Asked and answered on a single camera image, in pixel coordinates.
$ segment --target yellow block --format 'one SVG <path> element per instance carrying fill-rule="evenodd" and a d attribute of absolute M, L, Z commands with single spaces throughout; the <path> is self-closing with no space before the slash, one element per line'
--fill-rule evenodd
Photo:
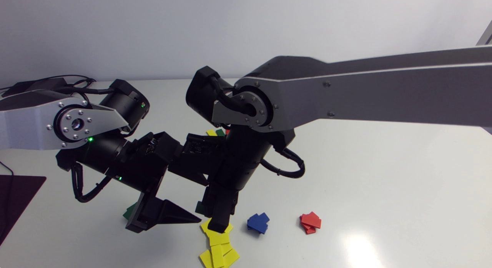
<path fill-rule="evenodd" d="M 203 224 L 200 225 L 200 227 L 202 228 L 202 231 L 209 237 L 210 246 L 230 243 L 229 233 L 232 231 L 232 228 L 234 228 L 234 227 L 231 224 L 229 224 L 227 226 L 227 228 L 225 229 L 224 233 L 218 233 L 216 231 L 211 231 L 208 229 L 210 220 L 211 219 L 208 219 L 206 222 L 204 222 Z"/>
<path fill-rule="evenodd" d="M 202 260 L 202 263 L 205 266 L 205 268 L 214 268 L 214 266 L 212 266 L 212 254 L 210 250 L 204 251 L 200 255 L 200 259 Z"/>
<path fill-rule="evenodd" d="M 222 254 L 227 254 L 230 250 L 232 250 L 232 245 L 230 243 L 225 243 L 220 245 L 222 246 Z"/>
<path fill-rule="evenodd" d="M 214 130 L 208 130 L 207 135 L 208 136 L 217 136 L 217 133 Z"/>
<path fill-rule="evenodd" d="M 224 254 L 222 253 L 222 245 L 210 246 L 212 252 L 212 264 L 214 268 L 223 267 L 224 264 Z"/>
<path fill-rule="evenodd" d="M 232 249 L 230 252 L 225 254 L 224 256 L 224 268 L 229 268 L 232 263 L 235 263 L 239 259 L 239 254 L 236 252 L 236 250 Z"/>

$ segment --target green block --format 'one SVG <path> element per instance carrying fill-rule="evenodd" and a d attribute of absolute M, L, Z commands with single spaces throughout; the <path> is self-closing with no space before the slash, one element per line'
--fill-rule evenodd
<path fill-rule="evenodd" d="M 134 203 L 133 205 L 129 206 L 127 209 L 126 209 L 126 212 L 123 214 L 123 217 L 125 217 L 125 219 L 130 219 L 130 215 L 131 213 L 133 212 L 133 208 L 135 207 L 137 203 Z"/>
<path fill-rule="evenodd" d="M 225 136 L 225 132 L 223 131 L 223 129 L 219 128 L 218 130 L 216 130 L 216 134 L 218 136 Z"/>
<path fill-rule="evenodd" d="M 202 204 L 202 202 L 198 201 L 198 203 L 196 203 L 195 212 L 205 215 L 205 206 Z"/>

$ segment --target red block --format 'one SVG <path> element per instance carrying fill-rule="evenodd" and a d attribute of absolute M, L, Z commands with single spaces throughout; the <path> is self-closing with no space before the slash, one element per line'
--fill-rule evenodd
<path fill-rule="evenodd" d="M 321 229 L 321 219 L 314 212 L 301 215 L 301 223 Z"/>
<path fill-rule="evenodd" d="M 303 219 L 303 216 L 306 216 L 306 214 L 303 214 L 301 215 L 299 218 Z M 314 228 L 314 226 L 309 226 L 307 224 L 304 224 L 301 222 L 301 226 L 304 228 L 304 231 L 306 231 L 306 234 L 309 235 L 310 233 L 315 233 L 316 232 L 316 229 Z"/>
<path fill-rule="evenodd" d="M 310 234 L 310 233 L 315 233 L 316 232 L 316 229 L 314 228 L 314 226 L 310 227 L 308 230 L 306 230 L 306 234 Z"/>

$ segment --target stacked blocks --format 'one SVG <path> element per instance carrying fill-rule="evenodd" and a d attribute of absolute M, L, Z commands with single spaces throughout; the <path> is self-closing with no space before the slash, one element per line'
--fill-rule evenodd
<path fill-rule="evenodd" d="M 259 233 L 265 234 L 268 229 L 267 222 L 270 221 L 270 218 L 263 212 L 258 215 L 255 214 L 248 219 L 248 230 L 255 230 Z"/>
<path fill-rule="evenodd" d="M 306 234 L 315 233 L 316 228 L 321 229 L 321 219 L 314 212 L 303 214 L 300 217 L 301 225 L 306 231 Z"/>
<path fill-rule="evenodd" d="M 217 233 L 208 229 L 210 219 L 204 222 L 200 227 L 208 236 L 210 250 L 204 251 L 200 255 L 205 268 L 228 268 L 239 259 L 239 254 L 232 247 L 229 240 L 229 233 L 232 231 L 232 225 L 225 229 L 224 233 Z"/>

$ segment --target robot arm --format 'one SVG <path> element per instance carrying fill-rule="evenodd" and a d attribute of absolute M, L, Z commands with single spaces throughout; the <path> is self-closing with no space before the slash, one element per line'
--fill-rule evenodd
<path fill-rule="evenodd" d="M 223 232 L 239 191 L 260 163 L 282 175 L 263 159 L 271 145 L 297 162 L 300 170 L 292 177 L 300 177 L 304 163 L 286 146 L 295 127 L 316 119 L 490 127 L 491 78 L 489 46 L 340 63 L 276 57 L 234 87 L 204 67 L 186 101 L 213 125 L 230 125 L 230 133 L 214 168 L 198 169 L 209 175 L 209 186 L 197 211 L 212 218 L 209 229 Z M 188 137 L 185 148 L 193 147 L 188 144 L 214 148 L 205 139 Z M 189 153 L 197 159 L 199 152 Z"/>
<path fill-rule="evenodd" d="M 278 175 L 303 175 L 304 162 L 286 148 L 295 127 L 320 118 L 492 127 L 491 76 L 489 46 L 340 63 L 276 57 L 234 86 L 204 67 L 195 74 L 186 102 L 230 131 L 226 137 L 190 134 L 183 146 L 166 133 L 133 142 L 121 135 L 121 130 L 132 132 L 150 106 L 124 81 L 116 80 L 111 88 L 117 92 L 100 105 L 33 91 L 0 101 L 0 149 L 63 149 L 58 166 L 72 170 L 80 201 L 95 195 L 82 195 L 79 163 L 106 175 L 100 186 L 112 178 L 141 191 L 126 227 L 135 232 L 200 221 L 155 198 L 167 169 L 207 186 L 196 212 L 212 218 L 209 229 L 223 232 L 239 191 L 260 164 Z M 92 142 L 85 138 L 89 135 Z M 285 172 L 267 163 L 263 158 L 271 147 L 300 170 Z"/>
<path fill-rule="evenodd" d="M 340 63 L 276 57 L 242 77 L 232 99 L 255 116 L 214 106 L 212 122 L 285 131 L 320 118 L 492 126 L 492 47 Z"/>

